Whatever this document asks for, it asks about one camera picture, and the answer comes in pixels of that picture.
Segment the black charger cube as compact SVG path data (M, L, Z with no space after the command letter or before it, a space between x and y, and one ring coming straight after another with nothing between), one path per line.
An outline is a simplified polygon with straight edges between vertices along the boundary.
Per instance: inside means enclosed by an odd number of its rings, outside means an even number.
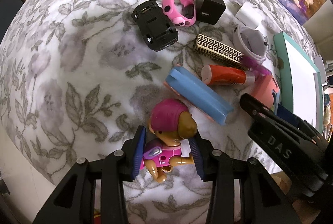
M226 5L223 0L196 0L196 20L207 24L216 24Z

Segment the purple lighter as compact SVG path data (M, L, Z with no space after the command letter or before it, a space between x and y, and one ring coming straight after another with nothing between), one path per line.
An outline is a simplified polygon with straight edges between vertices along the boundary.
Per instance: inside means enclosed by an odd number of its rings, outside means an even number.
M247 67L255 75L256 78L272 74L269 69L267 69L258 61L249 56L242 55L240 62L243 66Z

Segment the orange glue tube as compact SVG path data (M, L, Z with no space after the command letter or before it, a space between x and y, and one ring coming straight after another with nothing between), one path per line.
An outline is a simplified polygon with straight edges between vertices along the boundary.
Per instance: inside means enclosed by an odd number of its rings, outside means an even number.
M252 85L256 77L250 71L233 67L206 65L201 69L201 80L206 85Z

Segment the pink and blue utility cutter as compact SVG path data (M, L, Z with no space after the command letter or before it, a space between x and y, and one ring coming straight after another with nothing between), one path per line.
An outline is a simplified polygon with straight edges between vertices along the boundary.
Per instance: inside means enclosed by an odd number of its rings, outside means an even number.
M280 89L274 76L260 76L255 81L255 87L251 95L264 106L277 114Z

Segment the floral grey blanket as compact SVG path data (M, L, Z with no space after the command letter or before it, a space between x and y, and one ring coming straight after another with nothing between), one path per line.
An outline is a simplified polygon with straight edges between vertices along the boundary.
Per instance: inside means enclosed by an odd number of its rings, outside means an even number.
M224 0L216 25L180 28L174 45L154 52L130 16L144 1L27 0L11 22L1 42L1 177L10 190L5 201L23 223L79 157L93 161L119 149L156 103L173 96L163 84L173 66L200 74L210 60L193 52L198 34L231 43L237 5L263 12L267 68L279 71L279 32L309 57L317 53L278 0Z

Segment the blue and pink case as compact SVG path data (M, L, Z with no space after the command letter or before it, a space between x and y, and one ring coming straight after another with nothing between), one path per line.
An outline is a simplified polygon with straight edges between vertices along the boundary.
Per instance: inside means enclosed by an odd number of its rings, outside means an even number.
M220 125L225 125L228 114L234 110L226 100L182 66L173 67L165 83Z

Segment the teal rimmed white tray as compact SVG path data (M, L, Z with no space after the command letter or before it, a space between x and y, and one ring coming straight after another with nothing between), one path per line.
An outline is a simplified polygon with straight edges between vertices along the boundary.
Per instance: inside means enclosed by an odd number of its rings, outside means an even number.
M282 106L323 131L323 89L318 67L285 32L273 37L281 75Z

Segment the pink kids watch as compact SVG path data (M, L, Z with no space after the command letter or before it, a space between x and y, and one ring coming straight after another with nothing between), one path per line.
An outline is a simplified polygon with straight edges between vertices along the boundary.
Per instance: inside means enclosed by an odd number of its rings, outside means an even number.
M195 0L162 0L163 13L179 27L191 27L196 22Z

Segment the pink puppy toy figure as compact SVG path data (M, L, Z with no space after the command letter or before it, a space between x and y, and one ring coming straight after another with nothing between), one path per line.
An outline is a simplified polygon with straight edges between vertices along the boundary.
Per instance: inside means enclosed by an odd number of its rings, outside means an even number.
M164 182L174 167L194 163L191 153L182 155L181 142L193 138L198 126L182 101L168 98L158 103L151 111L148 130L155 139L143 150L141 168L146 168L156 182Z

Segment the black toy car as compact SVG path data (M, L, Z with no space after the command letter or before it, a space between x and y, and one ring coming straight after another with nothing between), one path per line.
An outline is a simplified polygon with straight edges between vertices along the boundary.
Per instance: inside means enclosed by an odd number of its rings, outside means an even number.
M131 16L139 27L146 45L153 51L161 51L178 41L178 31L155 0L138 5Z

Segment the white and grey watch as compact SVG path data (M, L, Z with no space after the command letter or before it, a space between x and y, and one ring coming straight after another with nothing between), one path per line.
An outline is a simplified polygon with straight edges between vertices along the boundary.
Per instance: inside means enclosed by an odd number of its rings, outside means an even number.
M266 60L268 43L259 30L253 30L248 26L236 26L232 34L232 43L243 55L257 62Z

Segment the gold patterned black box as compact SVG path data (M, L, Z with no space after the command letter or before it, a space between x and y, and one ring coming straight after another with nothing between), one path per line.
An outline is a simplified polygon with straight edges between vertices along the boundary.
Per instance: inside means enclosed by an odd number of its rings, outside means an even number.
M247 67L241 64L243 54L240 51L203 34L197 35L193 51L225 66L248 70Z

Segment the white rectangular device box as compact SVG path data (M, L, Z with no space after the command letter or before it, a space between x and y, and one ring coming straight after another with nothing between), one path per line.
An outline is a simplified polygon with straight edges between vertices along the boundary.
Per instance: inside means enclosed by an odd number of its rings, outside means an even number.
M322 86L326 86L328 84L328 81L327 81L326 68L324 66L322 55L320 55L320 54L316 55L314 57L314 63L316 65L316 67L319 69Z

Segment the white charger adapter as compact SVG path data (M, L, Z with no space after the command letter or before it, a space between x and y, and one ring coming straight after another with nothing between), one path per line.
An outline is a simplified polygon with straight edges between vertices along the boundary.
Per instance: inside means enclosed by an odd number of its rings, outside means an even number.
M242 4L236 11L235 17L251 29L256 29L264 20L263 12L250 2Z

